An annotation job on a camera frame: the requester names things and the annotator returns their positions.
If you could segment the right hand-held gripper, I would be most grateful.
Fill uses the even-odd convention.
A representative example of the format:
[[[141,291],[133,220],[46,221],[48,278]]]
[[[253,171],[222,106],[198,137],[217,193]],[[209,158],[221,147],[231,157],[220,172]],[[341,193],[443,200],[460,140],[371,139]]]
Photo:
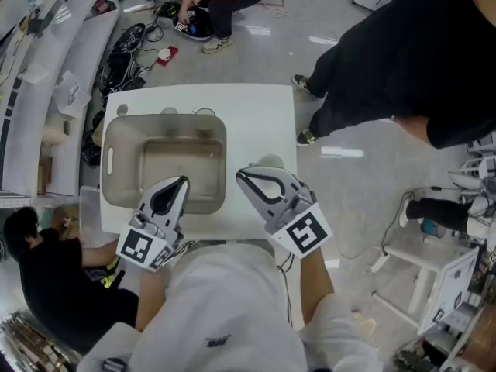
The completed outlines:
[[[236,183],[266,221],[271,239],[298,259],[333,238],[314,193],[284,168],[245,167],[236,172]]]

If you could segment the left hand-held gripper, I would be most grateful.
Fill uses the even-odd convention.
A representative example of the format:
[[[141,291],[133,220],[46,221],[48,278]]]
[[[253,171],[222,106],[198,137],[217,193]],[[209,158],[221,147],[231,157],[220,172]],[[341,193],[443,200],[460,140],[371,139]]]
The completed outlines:
[[[184,175],[169,177],[147,188],[122,227],[117,255],[156,272],[173,257],[183,235],[180,219],[188,200],[190,182]]]

